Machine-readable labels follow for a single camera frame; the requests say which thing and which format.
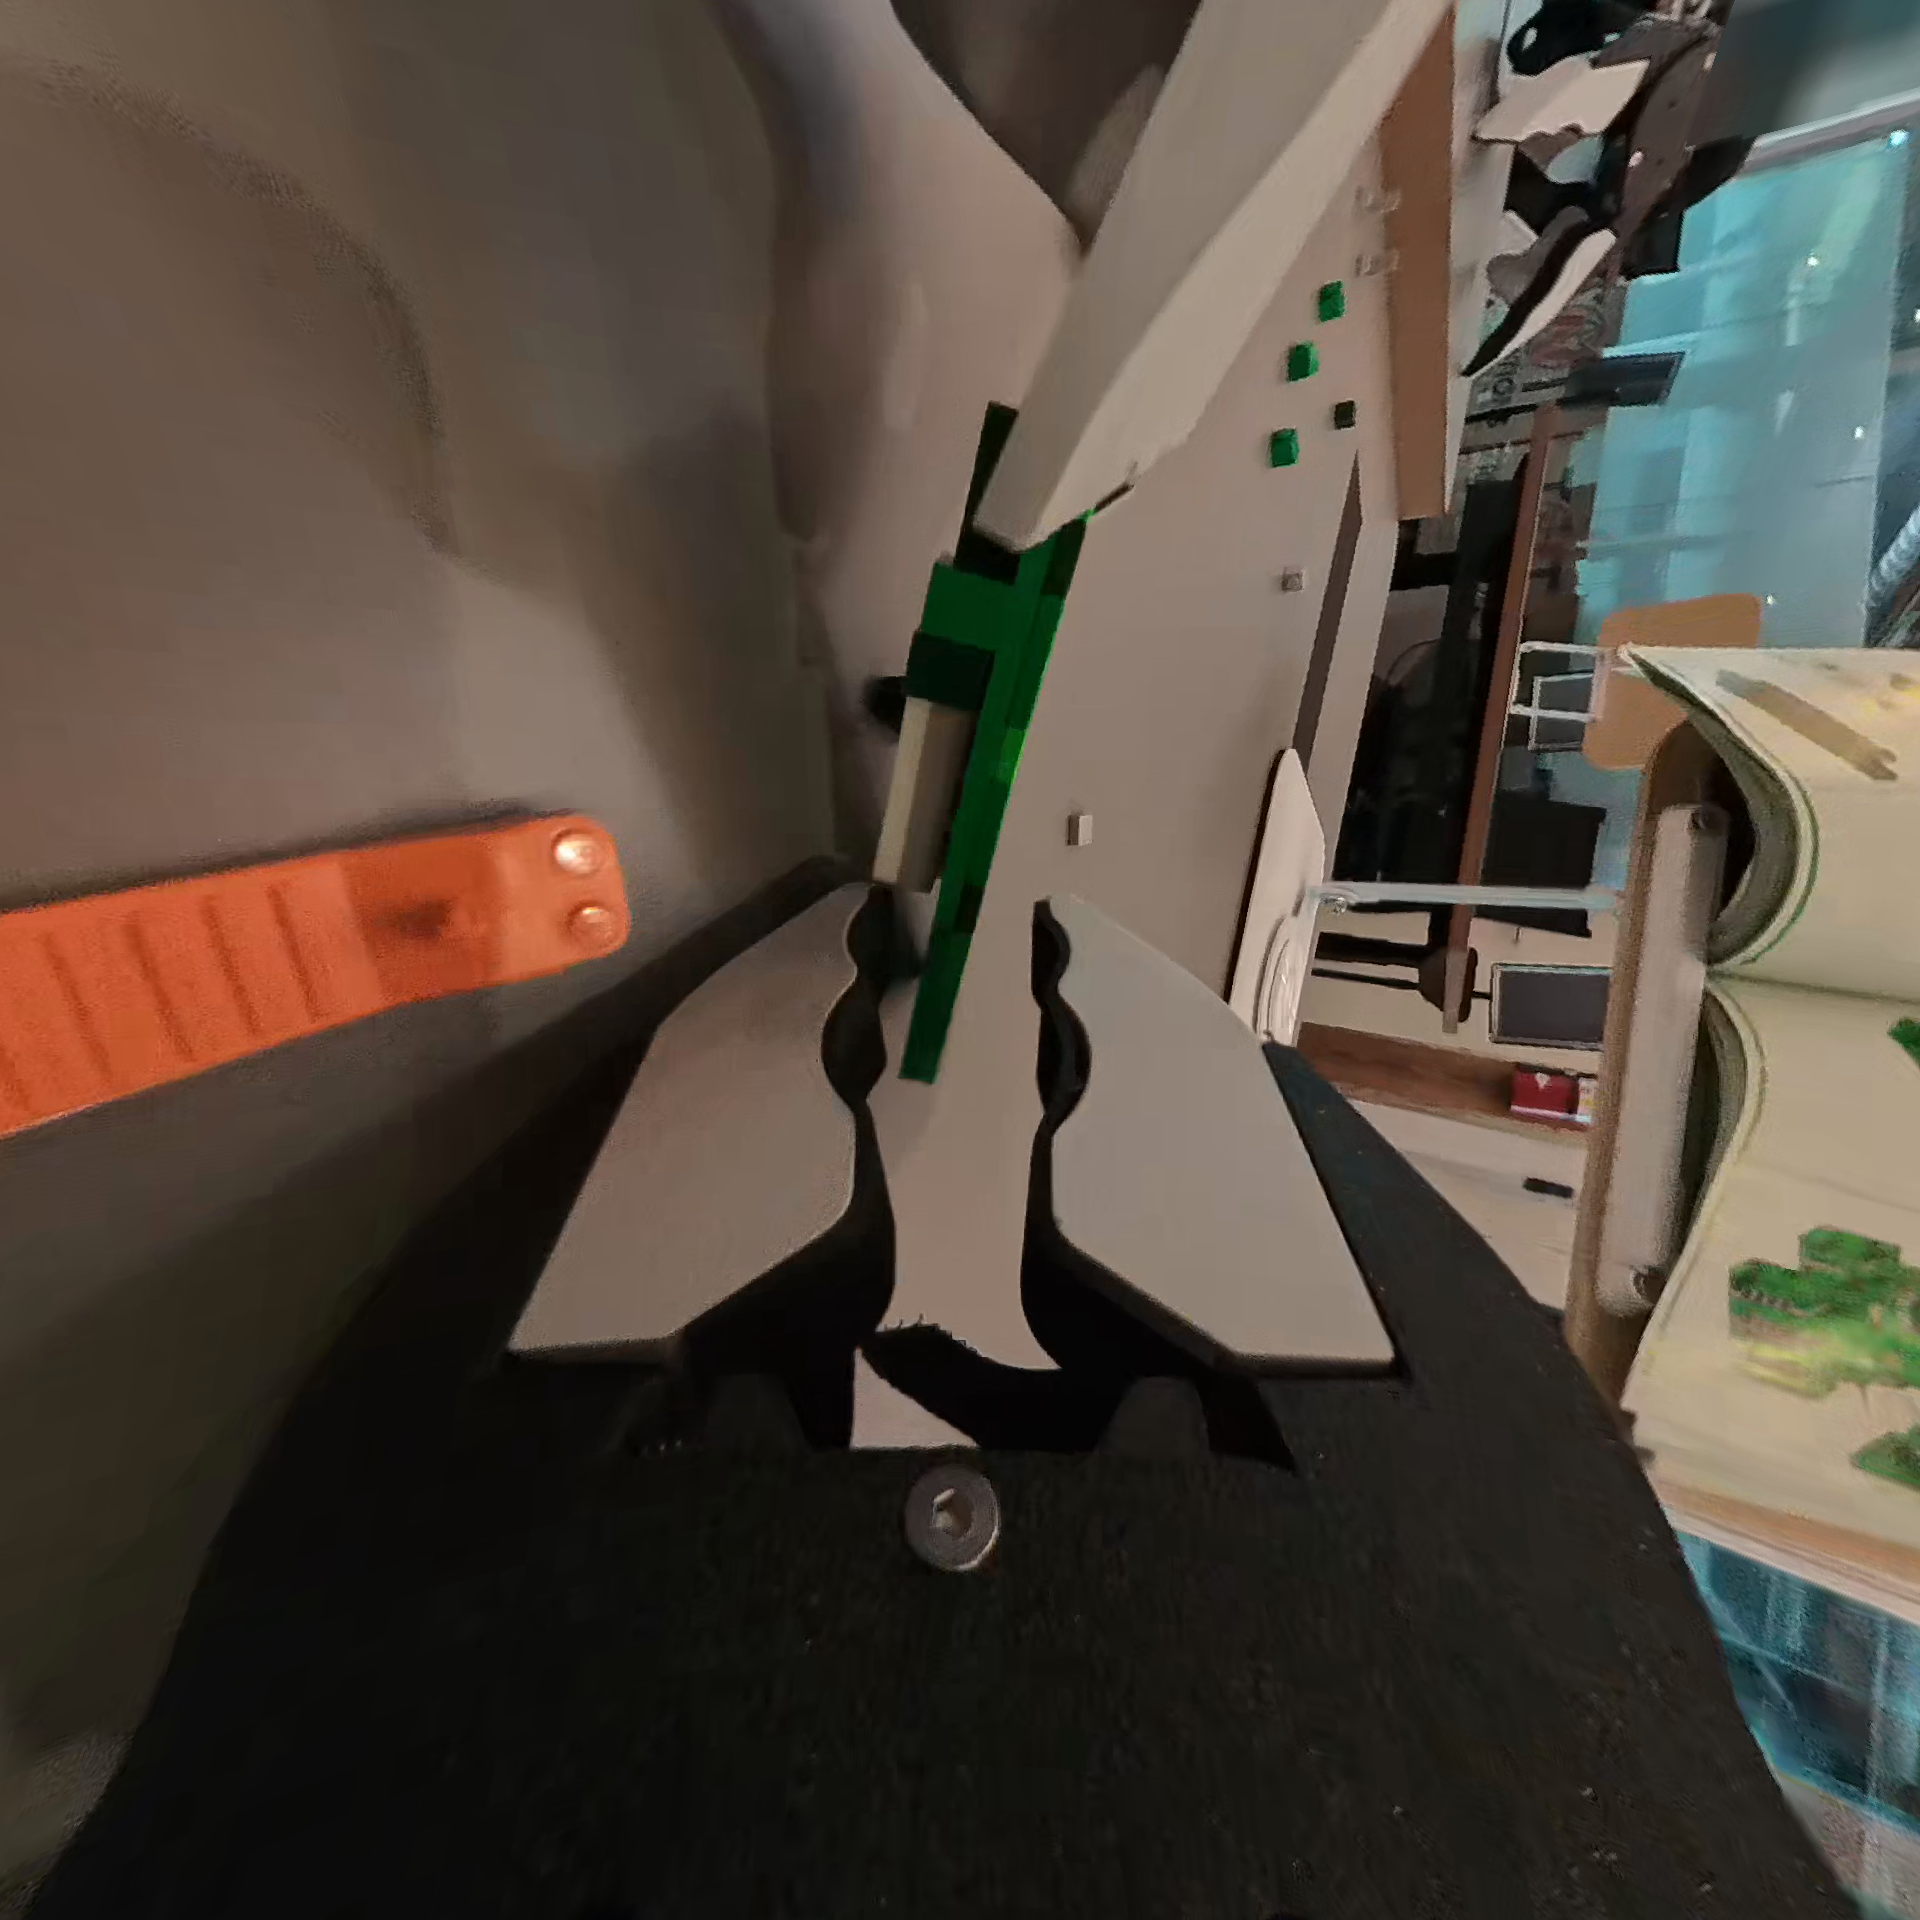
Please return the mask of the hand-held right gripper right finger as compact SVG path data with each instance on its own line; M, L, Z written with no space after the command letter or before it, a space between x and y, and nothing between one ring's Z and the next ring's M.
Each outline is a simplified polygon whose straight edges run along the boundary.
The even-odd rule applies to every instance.
M1385 1379L1397 1356L1264 1046L1068 895L1031 910L1029 991L1025 1326L1095 1428L1168 1380L1212 1453L1292 1469L1266 1388Z

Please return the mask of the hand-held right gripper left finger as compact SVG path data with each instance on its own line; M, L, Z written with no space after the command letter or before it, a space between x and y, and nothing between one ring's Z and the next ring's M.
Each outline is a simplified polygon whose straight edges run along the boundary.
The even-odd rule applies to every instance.
M870 1113L896 931L881 887L841 885L659 1020L514 1356L773 1380L812 1447L851 1442L855 1360L896 1285Z

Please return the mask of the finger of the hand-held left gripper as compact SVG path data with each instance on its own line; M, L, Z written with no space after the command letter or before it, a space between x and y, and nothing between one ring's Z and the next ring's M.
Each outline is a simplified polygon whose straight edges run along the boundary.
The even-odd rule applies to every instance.
M980 494L1025 550L1188 440L1448 14L1206 2Z

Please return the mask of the green brick assembly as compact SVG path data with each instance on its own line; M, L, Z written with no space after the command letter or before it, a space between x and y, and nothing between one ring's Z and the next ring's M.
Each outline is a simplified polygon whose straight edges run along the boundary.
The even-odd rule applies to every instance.
M1016 550L978 512L1018 412L992 403L972 459L962 529L928 577L899 682L902 720L871 879L932 897L899 1076L940 1076L998 842L1088 519Z

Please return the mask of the grey desk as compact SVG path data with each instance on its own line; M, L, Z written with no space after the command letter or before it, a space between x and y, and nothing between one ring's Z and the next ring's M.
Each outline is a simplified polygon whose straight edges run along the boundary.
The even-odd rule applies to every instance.
M1346 473L1284 333L1083 514L932 1085L902 676L1201 4L3 4L5 913L530 818L608 959L3 1151L15 1728L137 1726L25 1917L1305 1917L1358 1534L1023 1316L1033 910L1226 1003ZM946 29L987 65L928 53ZM1281 592L1284 568L1308 588ZM1068 848L1068 815L1094 816ZM515 1323L659 1022L889 895L851 1438Z

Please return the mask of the white rounded panel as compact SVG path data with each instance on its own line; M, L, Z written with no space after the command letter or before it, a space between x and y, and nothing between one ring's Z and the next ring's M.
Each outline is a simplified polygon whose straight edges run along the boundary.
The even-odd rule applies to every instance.
M1328 840L1305 765L1276 758L1242 904L1226 1003L1261 1045L1292 1046L1317 944Z

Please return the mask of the small grey screen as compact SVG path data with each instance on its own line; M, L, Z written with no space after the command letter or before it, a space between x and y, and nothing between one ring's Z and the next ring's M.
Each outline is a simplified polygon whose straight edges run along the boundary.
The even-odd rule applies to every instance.
M1600 1052L1612 969L1500 962L1487 991L1489 1040L1513 1049Z

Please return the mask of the black and white hand-held gripper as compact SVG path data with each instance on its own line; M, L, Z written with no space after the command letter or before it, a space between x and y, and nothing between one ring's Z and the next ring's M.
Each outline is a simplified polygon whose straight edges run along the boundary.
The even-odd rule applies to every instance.
M1705 83L1729 4L1539 4L1504 45L1510 81L1472 145L1508 157L1500 234L1486 261L1500 319L1459 366L1530 346L1593 278L1670 274L1692 206L1731 181L1752 136L1698 145Z

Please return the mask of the orange brick separator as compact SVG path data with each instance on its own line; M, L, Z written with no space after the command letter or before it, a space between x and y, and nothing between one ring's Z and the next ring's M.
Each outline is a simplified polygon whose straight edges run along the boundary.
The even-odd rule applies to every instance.
M558 976L629 935L616 838L584 815L8 910L1 1135L413 1004Z

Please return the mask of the open instruction booklet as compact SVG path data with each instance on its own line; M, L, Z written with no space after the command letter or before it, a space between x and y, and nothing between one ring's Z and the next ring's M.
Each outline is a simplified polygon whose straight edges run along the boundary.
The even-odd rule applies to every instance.
M1675 1158L1605 1225L1661 1251L1625 1372L1667 1492L1915 1558L1915 654L1627 647L1731 782Z

